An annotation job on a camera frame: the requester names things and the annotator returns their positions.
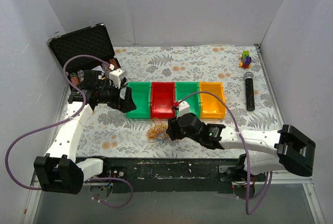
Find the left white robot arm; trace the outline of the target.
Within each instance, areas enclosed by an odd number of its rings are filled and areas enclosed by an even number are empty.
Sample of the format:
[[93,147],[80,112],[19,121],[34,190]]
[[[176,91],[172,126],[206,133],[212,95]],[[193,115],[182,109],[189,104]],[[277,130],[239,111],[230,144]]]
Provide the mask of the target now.
[[60,127],[53,144],[44,156],[34,161],[34,169],[43,191],[78,194],[83,183],[94,177],[106,182],[111,175],[103,158],[76,162],[78,143],[84,127],[99,104],[128,113],[136,109],[132,90],[126,86],[126,72],[118,68],[110,73],[85,70],[80,91],[72,90],[67,112],[70,120]]

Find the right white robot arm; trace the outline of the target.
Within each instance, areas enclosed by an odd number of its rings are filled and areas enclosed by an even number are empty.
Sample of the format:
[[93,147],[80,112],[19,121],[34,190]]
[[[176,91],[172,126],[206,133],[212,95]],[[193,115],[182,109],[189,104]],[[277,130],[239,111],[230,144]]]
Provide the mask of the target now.
[[244,130],[238,133],[225,125],[205,124],[193,113],[187,113],[168,119],[166,132],[173,141],[189,138],[211,150],[254,151],[249,162],[240,158],[235,168],[236,177],[241,181],[279,170],[301,177],[313,174],[316,144],[292,125],[283,125],[280,130]]

